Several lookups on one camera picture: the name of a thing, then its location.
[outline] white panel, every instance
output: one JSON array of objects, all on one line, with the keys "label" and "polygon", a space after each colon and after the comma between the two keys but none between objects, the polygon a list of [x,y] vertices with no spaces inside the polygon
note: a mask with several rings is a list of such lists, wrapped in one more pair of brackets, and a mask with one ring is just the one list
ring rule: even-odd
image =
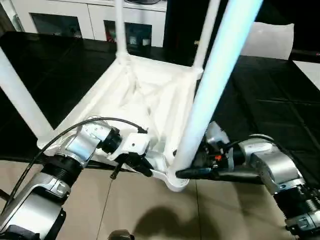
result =
[{"label": "white panel", "polygon": [[84,3],[50,0],[12,0],[27,33],[38,33],[30,13],[77,17],[84,39],[94,39],[88,7]]}]

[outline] black clamp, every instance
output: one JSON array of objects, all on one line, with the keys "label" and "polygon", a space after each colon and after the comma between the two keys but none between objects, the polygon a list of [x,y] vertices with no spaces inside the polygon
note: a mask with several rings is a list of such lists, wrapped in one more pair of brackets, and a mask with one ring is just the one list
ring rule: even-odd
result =
[{"label": "black clamp", "polygon": [[144,155],[139,155],[135,152],[129,152],[128,154],[121,154],[115,160],[118,165],[113,170],[113,173],[110,175],[110,178],[115,180],[118,176],[118,173],[121,170],[123,164],[127,164],[132,169],[136,170],[139,173],[142,173],[146,177],[152,176],[151,169],[154,169],[150,162],[145,158]]}]

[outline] white cabinet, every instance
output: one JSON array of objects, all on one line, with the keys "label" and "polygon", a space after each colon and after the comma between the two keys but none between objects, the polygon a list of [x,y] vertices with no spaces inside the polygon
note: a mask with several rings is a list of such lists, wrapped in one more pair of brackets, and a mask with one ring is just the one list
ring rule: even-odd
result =
[{"label": "white cabinet", "polygon": [[[115,42],[113,0],[12,0],[28,33],[52,34]],[[124,3],[127,43],[162,47],[167,2],[154,5]]]},{"label": "white cabinet", "polygon": [[27,33],[94,39],[86,4],[51,0],[12,0]]},{"label": "white cabinet", "polygon": [[[113,6],[89,5],[94,39],[113,41],[116,11]],[[132,45],[162,47],[164,42],[166,13],[161,11],[124,8],[126,40]]]}]

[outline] silver robot arm segment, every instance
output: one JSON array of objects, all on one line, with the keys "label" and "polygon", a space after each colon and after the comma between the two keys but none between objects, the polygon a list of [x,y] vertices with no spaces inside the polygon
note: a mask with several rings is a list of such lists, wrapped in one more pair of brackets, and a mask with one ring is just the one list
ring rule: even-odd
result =
[{"label": "silver robot arm segment", "polygon": [[33,176],[17,197],[0,216],[1,239],[54,240],[61,229],[66,212],[62,205],[71,193],[71,187],[87,166],[97,148],[115,161],[119,157],[133,155],[133,168],[145,170],[141,159],[148,150],[150,139],[145,133],[131,133],[123,139],[119,130],[105,121],[97,121],[78,127],[56,154]]},{"label": "silver robot arm segment", "polygon": [[245,164],[256,170],[285,215],[286,228],[302,239],[320,234],[319,191],[307,186],[290,156],[265,139],[239,143]]}]

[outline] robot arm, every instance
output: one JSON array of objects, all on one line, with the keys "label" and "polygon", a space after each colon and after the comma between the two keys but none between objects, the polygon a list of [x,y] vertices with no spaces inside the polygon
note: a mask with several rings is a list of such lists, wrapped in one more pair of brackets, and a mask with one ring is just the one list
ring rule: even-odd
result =
[{"label": "robot arm", "polygon": [[310,188],[290,155],[265,135],[251,135],[232,147],[219,126],[209,124],[193,166],[178,178],[264,184],[284,213],[286,229],[301,239],[320,239],[320,193]]},{"label": "robot arm", "polygon": [[118,168],[126,163],[150,177],[153,167],[145,159],[149,141],[145,133],[120,136],[104,121],[80,126],[6,207],[0,216],[0,239],[56,239],[66,218],[62,205],[95,150],[102,149],[118,161]]}]

